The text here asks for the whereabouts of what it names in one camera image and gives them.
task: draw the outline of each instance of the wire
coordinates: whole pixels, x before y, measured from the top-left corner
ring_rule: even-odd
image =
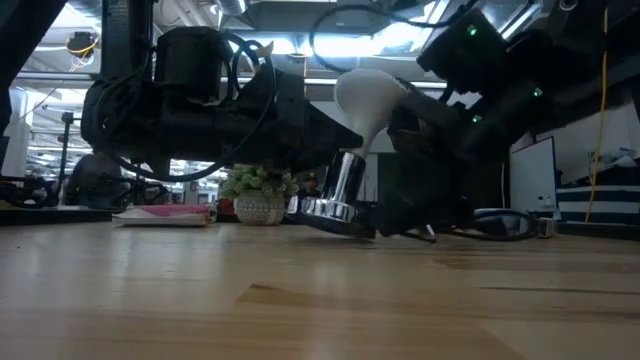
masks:
[[[339,66],[333,65],[331,63],[329,63],[327,60],[325,60],[325,58],[323,58],[322,56],[318,55],[317,51],[315,50],[315,37],[316,37],[316,33],[318,32],[318,29],[320,28],[320,25],[322,25],[322,23],[329,17],[340,13],[340,12],[345,12],[345,11],[364,11],[364,12],[368,12],[371,14],[376,14],[376,15],[382,15],[385,16],[391,20],[395,20],[398,22],[402,22],[405,24],[409,24],[412,26],[416,26],[419,28],[432,28],[432,29],[439,29],[439,28],[445,28],[448,27],[449,25],[451,25],[452,23],[454,23],[456,20],[458,20],[462,15],[464,15],[469,9],[471,9],[476,3],[478,2],[478,0],[469,0],[466,4],[464,5],[460,5],[458,7],[458,10],[456,10],[456,12],[451,15],[447,20],[445,21],[441,21],[441,22],[437,22],[437,23],[423,23],[423,22],[416,22],[416,21],[411,21],[407,18],[404,18],[402,16],[397,16],[394,15],[392,13],[386,12],[380,8],[377,7],[373,7],[371,5],[343,5],[343,6],[337,6],[327,12],[325,12],[322,16],[320,16],[316,22],[313,24],[313,26],[311,27],[311,32],[309,33],[309,45],[311,46],[311,50],[313,52],[313,57],[316,59],[316,61],[318,61],[318,63],[320,63],[320,65],[324,66],[325,68],[335,71],[339,74],[343,74],[349,71],[349,69],[346,68],[341,68]]]
[[[82,54],[82,57],[80,59],[78,59],[78,62],[76,62],[75,64],[73,64],[73,67],[71,67],[71,69],[69,70],[69,72],[74,72],[76,70],[78,70],[78,68],[83,68],[87,65],[90,65],[91,63],[93,63],[93,61],[91,61],[91,63],[85,63],[83,60],[87,57],[87,55],[89,55],[89,52],[85,52],[84,54]]]
[[[221,34],[227,34],[225,37],[227,40],[229,41],[238,41],[238,46],[247,46],[244,42],[244,40],[240,39],[238,36],[233,35],[233,34],[228,34],[228,33],[221,33]],[[116,154],[115,151],[113,151],[110,146],[107,144],[107,141],[105,140],[105,138],[103,137],[103,117],[101,116],[102,113],[102,106],[105,102],[105,99],[108,99],[112,93],[117,90],[120,86],[124,85],[126,82],[130,81],[131,79],[137,77],[138,75],[140,75],[144,69],[146,68],[147,64],[149,63],[149,58],[151,57],[151,53],[149,53],[146,57],[145,57],[145,61],[143,62],[143,64],[141,64],[141,66],[134,72],[131,73],[131,75],[122,78],[118,81],[116,81],[115,83],[113,83],[113,85],[109,86],[104,93],[102,93],[102,95],[100,96],[100,98],[98,99],[98,101],[96,102],[96,105],[94,107],[93,110],[93,132],[95,134],[93,139],[94,141],[96,141],[97,145],[99,146],[101,151],[104,151],[105,154],[107,154],[107,156],[109,156],[114,162],[116,162],[118,165],[120,165],[121,167],[123,167],[124,169],[133,172],[134,174],[140,175],[140,176],[144,176],[146,178],[149,179],[154,179],[154,180],[159,180],[159,181],[164,181],[164,182],[189,182],[189,181],[194,181],[194,180],[198,180],[201,179],[205,176],[211,175],[214,172],[216,172],[217,170],[221,169],[225,164],[229,163],[231,161],[231,159],[236,155],[236,153],[238,152],[239,149],[241,149],[244,144],[247,143],[247,141],[249,139],[251,139],[253,137],[253,135],[255,133],[257,133],[257,131],[262,127],[264,121],[266,120],[267,117],[267,113],[269,112],[269,109],[271,108],[271,105],[273,104],[274,100],[275,100],[275,81],[276,81],[276,77],[275,77],[275,69],[273,67],[271,67],[270,70],[270,77],[271,77],[271,82],[272,82],[272,86],[270,86],[270,90],[269,90],[269,97],[268,97],[268,101],[265,104],[264,109],[262,110],[262,113],[260,114],[260,117],[258,118],[258,121],[256,122],[256,124],[254,125],[254,127],[251,129],[251,131],[249,131],[249,133],[242,139],[240,140],[240,142],[238,143],[238,145],[226,156],[224,156],[222,159],[220,159],[219,161],[217,161],[215,164],[209,166],[208,168],[201,170],[201,171],[197,171],[195,173],[191,173],[191,174],[187,174],[187,175],[179,175],[179,176],[175,176],[175,175],[160,175],[160,174],[156,174],[155,172],[152,171],[147,171],[141,168],[138,168],[137,166],[131,164],[130,162],[124,160],[123,158],[120,157],[120,155]]]
[[[229,82],[233,83],[233,86],[238,92],[240,92],[240,83],[238,82],[238,63],[240,61],[240,56],[242,55],[242,53],[247,54],[249,60],[251,60],[251,63],[254,66],[254,69],[258,70],[260,67],[260,59],[258,59],[256,53],[251,50],[251,46],[253,45],[258,49],[264,48],[264,46],[262,46],[262,44],[256,40],[247,40],[245,44],[246,46],[238,47],[238,50],[235,52],[235,54],[233,54],[233,59],[231,60],[231,73],[229,74]],[[268,62],[269,66],[273,66],[273,64],[271,64],[270,57],[267,56],[265,59],[268,59],[265,61]]]
[[[69,72],[74,72],[77,69],[78,69],[78,67],[76,65],[74,65],[69,69]],[[51,91],[49,91],[49,93],[47,95],[45,95],[44,99],[42,99],[39,103],[37,103],[34,107],[32,107],[31,110],[27,111],[22,116],[20,116],[18,118],[17,122],[20,122],[20,121],[24,120],[27,116],[29,116],[29,114],[31,114],[32,112],[36,111],[40,106],[42,106],[42,104],[44,104],[44,102],[47,101],[51,97],[51,95],[53,95],[54,92],[58,91],[58,89],[60,88],[60,86],[62,86],[62,84],[64,84],[64,82],[65,82],[64,80],[61,80],[56,86],[53,87],[53,89],[51,89]]]
[[[77,69],[82,69],[83,67],[86,67],[86,66],[89,66],[89,65],[93,64],[93,61],[94,61],[95,57],[89,58],[86,62],[83,61],[82,59],[84,59],[84,57],[83,58],[76,58],[75,56],[72,56],[71,57],[71,65],[76,66],[76,68],[75,68],[76,70]]]
[[[609,33],[609,10],[604,9],[604,34],[605,37]],[[600,102],[600,130],[598,131],[598,146],[596,147],[595,163],[593,166],[593,181],[591,182],[591,196],[589,197],[589,207],[587,208],[587,214],[585,215],[584,222],[588,223],[591,220],[591,210],[593,207],[593,200],[596,197],[596,183],[598,180],[598,163],[600,162],[600,150],[602,148],[602,133],[604,132],[604,121],[606,118],[606,105],[607,105],[607,50],[605,49],[602,54],[602,100]]]
[[[93,49],[94,47],[96,47],[96,45],[98,45],[98,40],[100,40],[100,38],[97,38],[97,39],[93,42],[93,44],[91,44],[91,45],[87,46],[87,47],[86,47],[86,48],[84,48],[84,49],[81,49],[81,50],[72,50],[72,49],[69,49],[69,39],[67,39],[67,50],[68,50],[70,53],[72,53],[72,54],[82,54],[82,53],[87,53],[87,52],[89,52],[91,49]]]
[[[0,199],[9,203],[9,205],[13,205],[22,209],[42,209],[49,199],[53,199],[53,190],[51,189],[51,185],[47,184],[44,180],[40,179],[27,179],[21,177],[11,177],[11,176],[2,176],[2,183],[0,183]],[[23,184],[23,188],[16,187],[8,187],[6,183],[12,182],[21,182]],[[47,195],[41,199],[40,201],[35,201],[31,194],[25,192],[24,187],[27,184],[38,185],[37,188],[32,188],[31,191],[38,190],[43,188]],[[34,204],[25,204],[27,200],[34,200]]]

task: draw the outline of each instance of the wooden table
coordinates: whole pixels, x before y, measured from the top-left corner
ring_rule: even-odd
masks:
[[[637,359],[640,242],[0,229],[0,359]]]

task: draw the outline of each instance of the striped box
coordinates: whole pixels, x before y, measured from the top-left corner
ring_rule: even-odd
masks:
[[[557,189],[556,197],[563,221],[585,220],[591,186]],[[640,225],[640,186],[597,186],[590,222]]]

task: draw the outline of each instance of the pink book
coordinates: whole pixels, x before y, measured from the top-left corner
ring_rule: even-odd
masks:
[[[117,225],[205,226],[211,222],[207,205],[135,206],[113,216]]]

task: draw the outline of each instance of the white funnel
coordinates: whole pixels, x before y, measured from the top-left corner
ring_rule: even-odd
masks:
[[[345,114],[342,124],[363,137],[362,147],[349,151],[366,158],[373,139],[389,125],[391,111],[407,94],[407,89],[384,71],[355,69],[340,76],[334,100]]]

